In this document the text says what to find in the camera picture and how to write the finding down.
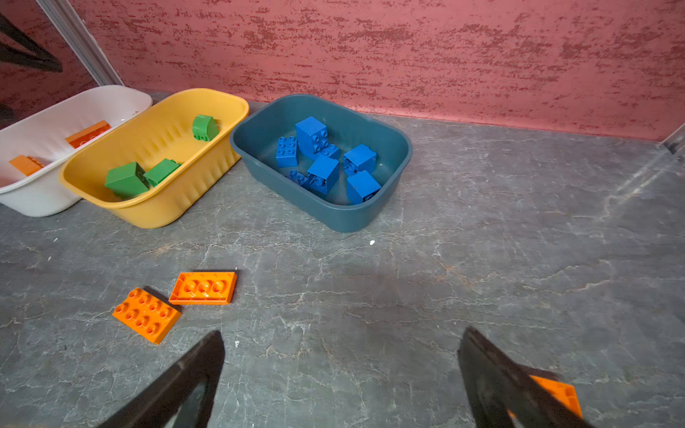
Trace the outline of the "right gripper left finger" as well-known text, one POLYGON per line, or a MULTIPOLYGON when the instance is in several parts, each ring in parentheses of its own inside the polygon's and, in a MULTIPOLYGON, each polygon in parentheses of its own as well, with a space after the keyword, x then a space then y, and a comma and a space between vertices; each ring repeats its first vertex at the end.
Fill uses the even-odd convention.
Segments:
POLYGON ((211 331, 101 426, 208 426, 224 360, 221 333, 211 331))

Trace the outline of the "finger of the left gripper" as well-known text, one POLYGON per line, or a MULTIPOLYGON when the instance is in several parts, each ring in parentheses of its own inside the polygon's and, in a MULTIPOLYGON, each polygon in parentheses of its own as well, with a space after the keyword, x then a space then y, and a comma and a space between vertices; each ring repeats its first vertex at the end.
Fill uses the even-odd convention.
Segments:
POLYGON ((39 49, 37 53, 27 53, 2 43, 1 62, 40 71, 62 72, 61 62, 44 49, 39 49))
POLYGON ((3 14, 1 15, 1 34, 24 48, 21 51, 5 43, 1 44, 2 62, 53 62, 54 57, 37 42, 24 34, 12 24, 3 14))

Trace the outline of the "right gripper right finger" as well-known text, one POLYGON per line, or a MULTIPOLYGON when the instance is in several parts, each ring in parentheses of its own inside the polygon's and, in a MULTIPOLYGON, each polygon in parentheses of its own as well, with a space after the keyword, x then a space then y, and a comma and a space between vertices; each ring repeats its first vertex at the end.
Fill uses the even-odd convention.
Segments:
POLYGON ((556 374, 517 364, 472 326, 463 334, 458 363, 478 427, 590 426, 531 378, 561 382, 556 374))

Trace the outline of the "large orange lego plate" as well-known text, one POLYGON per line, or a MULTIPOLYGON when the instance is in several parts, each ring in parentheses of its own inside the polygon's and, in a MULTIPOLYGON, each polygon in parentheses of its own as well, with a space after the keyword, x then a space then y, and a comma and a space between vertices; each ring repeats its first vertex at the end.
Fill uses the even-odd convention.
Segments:
POLYGON ((132 290, 112 315, 149 342, 159 345, 181 313, 141 288, 132 290))

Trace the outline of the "green hollow lego brick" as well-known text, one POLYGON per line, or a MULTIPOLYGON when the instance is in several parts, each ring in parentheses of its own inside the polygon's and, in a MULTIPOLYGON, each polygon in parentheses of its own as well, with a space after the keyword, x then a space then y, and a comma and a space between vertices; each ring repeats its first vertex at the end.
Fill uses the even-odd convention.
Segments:
POLYGON ((192 134, 196 140, 210 142, 219 135, 219 126, 214 117, 198 114, 192 124, 192 134))

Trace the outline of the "blue long lego brick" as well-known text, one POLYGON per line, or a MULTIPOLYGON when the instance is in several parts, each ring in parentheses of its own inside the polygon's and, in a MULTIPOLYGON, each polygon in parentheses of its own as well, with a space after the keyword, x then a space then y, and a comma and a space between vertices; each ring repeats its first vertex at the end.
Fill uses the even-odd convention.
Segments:
POLYGON ((308 178, 297 170, 291 170, 288 177, 292 182, 296 183, 300 187, 307 187, 309 185, 308 178))

